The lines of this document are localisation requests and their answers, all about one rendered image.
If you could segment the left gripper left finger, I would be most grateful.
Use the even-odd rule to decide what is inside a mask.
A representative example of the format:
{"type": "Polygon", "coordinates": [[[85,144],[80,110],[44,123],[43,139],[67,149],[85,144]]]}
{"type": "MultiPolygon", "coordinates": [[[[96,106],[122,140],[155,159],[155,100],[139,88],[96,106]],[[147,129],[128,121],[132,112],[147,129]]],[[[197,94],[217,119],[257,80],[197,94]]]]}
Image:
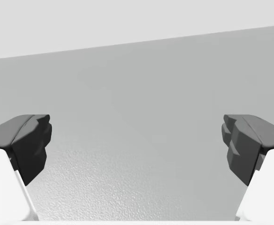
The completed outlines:
{"type": "Polygon", "coordinates": [[[52,125],[48,114],[25,114],[0,124],[0,221],[38,221],[26,189],[44,169],[52,125]]]}

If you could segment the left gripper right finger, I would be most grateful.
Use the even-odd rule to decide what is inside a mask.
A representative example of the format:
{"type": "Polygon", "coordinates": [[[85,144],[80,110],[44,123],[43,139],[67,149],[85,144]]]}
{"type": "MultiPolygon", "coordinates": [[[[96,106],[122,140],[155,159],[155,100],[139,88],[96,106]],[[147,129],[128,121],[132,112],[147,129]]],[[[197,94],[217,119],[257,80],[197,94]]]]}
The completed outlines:
{"type": "Polygon", "coordinates": [[[248,114],[226,114],[222,138],[230,170],[247,186],[240,221],[274,221],[274,125],[248,114]]]}

